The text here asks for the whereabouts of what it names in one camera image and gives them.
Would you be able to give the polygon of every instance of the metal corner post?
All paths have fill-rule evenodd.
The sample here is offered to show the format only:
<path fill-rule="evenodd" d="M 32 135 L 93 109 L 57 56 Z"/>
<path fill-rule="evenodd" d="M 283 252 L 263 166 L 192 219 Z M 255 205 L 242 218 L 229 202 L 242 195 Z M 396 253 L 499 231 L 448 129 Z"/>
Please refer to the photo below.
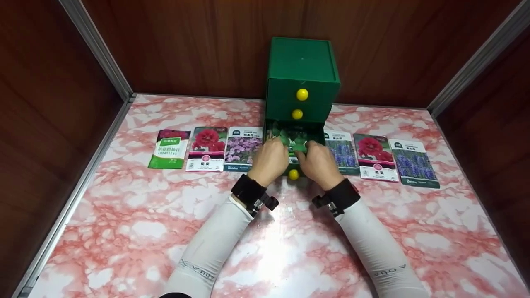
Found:
<path fill-rule="evenodd" d="M 438 117 L 529 24 L 530 1 L 522 0 L 430 103 L 432 117 Z"/>
<path fill-rule="evenodd" d="M 66 224 L 68 224 L 70 218 L 72 218 L 72 215 L 77 205 L 83 198 L 83 195 L 85 194 L 89 183 L 92 181 L 92 177 L 94 177 L 98 165 L 105 156 L 107 149 L 110 147 L 114 136 L 118 132 L 118 129 L 120 128 L 120 125 L 125 119 L 125 116 L 127 115 L 127 112 L 129 111 L 129 108 L 133 104 L 133 102 L 134 98 L 129 98 L 121 106 L 121 109 L 119 110 L 114 121 L 112 122 L 112 125 L 109 127 L 109 130 L 101 140 L 100 145 L 94 152 L 94 155 L 86 166 L 85 171 L 81 175 L 79 181 L 77 182 L 77 185 L 75 186 L 74 190 L 70 194 L 70 197 L 66 201 L 65 206 L 59 213 L 55 224 L 51 227 L 48 236 L 46 236 L 46 239 L 44 240 L 39 251 L 33 258 L 33 261 L 28 267 L 28 270 L 22 277 L 22 280 L 20 281 L 18 287 L 13 293 L 12 298 L 27 297 L 29 292 L 35 286 L 35 283 L 37 282 L 40 273 L 44 269 L 44 265 L 50 258 L 51 253 L 54 251 L 55 246 L 59 242 L 59 238 L 63 234 Z"/>
<path fill-rule="evenodd" d="M 99 34 L 83 2 L 81 0 L 59 0 L 59 2 L 120 94 L 121 99 L 127 102 L 132 97 L 133 90 L 110 54 L 109 48 Z"/>

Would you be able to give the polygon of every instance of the red flower image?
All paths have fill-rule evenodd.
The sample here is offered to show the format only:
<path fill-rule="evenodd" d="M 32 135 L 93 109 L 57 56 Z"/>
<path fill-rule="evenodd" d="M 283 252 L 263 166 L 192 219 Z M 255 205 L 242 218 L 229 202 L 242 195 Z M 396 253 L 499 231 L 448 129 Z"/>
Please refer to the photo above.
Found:
<path fill-rule="evenodd" d="M 359 141 L 360 155 L 375 155 L 383 150 L 383 146 L 374 138 L 364 138 Z"/>
<path fill-rule="evenodd" d="M 217 142 L 208 146 L 208 151 L 217 152 L 225 150 L 225 142 Z"/>
<path fill-rule="evenodd" d="M 392 157 L 392 154 L 387 151 L 380 151 L 374 154 L 375 159 L 381 160 L 381 161 L 394 161 L 394 158 Z"/>
<path fill-rule="evenodd" d="M 187 132 L 183 132 L 180 130 L 171 130 L 171 129 L 162 129 L 159 133 L 160 138 L 181 138 L 181 139 L 188 139 L 189 135 Z"/>
<path fill-rule="evenodd" d="M 204 129 L 195 136 L 193 147 L 209 147 L 219 141 L 219 135 L 213 129 Z"/>

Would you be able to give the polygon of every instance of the brown wooden panel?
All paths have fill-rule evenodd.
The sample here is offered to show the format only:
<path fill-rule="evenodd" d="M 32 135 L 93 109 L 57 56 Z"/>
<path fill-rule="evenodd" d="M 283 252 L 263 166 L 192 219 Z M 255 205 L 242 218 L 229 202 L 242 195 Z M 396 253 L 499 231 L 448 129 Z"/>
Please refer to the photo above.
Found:
<path fill-rule="evenodd" d="M 264 98 L 273 36 L 332 41 L 345 103 L 425 108 L 519 0 L 83 0 L 136 92 Z"/>
<path fill-rule="evenodd" d="M 58 1 L 0 11 L 0 297 L 11 297 L 122 101 Z"/>
<path fill-rule="evenodd" d="M 530 28 L 438 121 L 523 277 L 530 281 Z"/>

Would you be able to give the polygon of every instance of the seed packet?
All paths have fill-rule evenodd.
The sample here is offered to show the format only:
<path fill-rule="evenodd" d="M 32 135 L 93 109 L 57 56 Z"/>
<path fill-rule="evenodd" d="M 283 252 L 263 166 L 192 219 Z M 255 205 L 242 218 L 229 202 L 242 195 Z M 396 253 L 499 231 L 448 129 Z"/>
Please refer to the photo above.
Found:
<path fill-rule="evenodd" d="M 335 157 L 339 172 L 344 175 L 359 175 L 359 163 L 351 144 L 351 134 L 337 130 L 324 130 L 324 139 L 326 146 Z"/>
<path fill-rule="evenodd" d="M 228 129 L 224 126 L 196 127 L 191 139 L 186 171 L 222 172 Z"/>
<path fill-rule="evenodd" d="M 182 169 L 191 132 L 162 129 L 156 137 L 150 169 Z"/>
<path fill-rule="evenodd" d="M 398 171 L 388 139 L 383 136 L 354 134 L 361 178 L 398 182 Z"/>
<path fill-rule="evenodd" d="M 252 157 L 261 146 L 262 127 L 230 127 L 225 149 L 224 170 L 248 172 L 252 167 Z"/>
<path fill-rule="evenodd" d="M 267 130 L 267 139 L 279 137 L 284 146 L 289 150 L 289 163 L 299 163 L 295 151 L 307 153 L 307 133 L 297 127 L 281 127 L 277 122 Z"/>
<path fill-rule="evenodd" d="M 390 139 L 401 183 L 410 186 L 440 188 L 427 151 L 421 142 Z"/>

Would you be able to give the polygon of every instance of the purple flower image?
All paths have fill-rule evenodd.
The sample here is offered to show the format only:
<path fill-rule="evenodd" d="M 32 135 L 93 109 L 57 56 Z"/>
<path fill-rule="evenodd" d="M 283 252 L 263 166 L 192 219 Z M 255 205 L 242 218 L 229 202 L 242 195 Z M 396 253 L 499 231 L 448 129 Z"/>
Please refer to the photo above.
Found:
<path fill-rule="evenodd" d="M 434 169 L 426 153 L 408 150 L 393 150 L 397 171 L 401 177 L 436 180 Z"/>
<path fill-rule="evenodd" d="M 351 141 L 326 141 L 326 146 L 335 157 L 337 166 L 343 168 L 359 167 Z"/>
<path fill-rule="evenodd" d="M 252 164 L 252 157 L 261 146 L 261 138 L 229 137 L 226 142 L 225 163 Z"/>

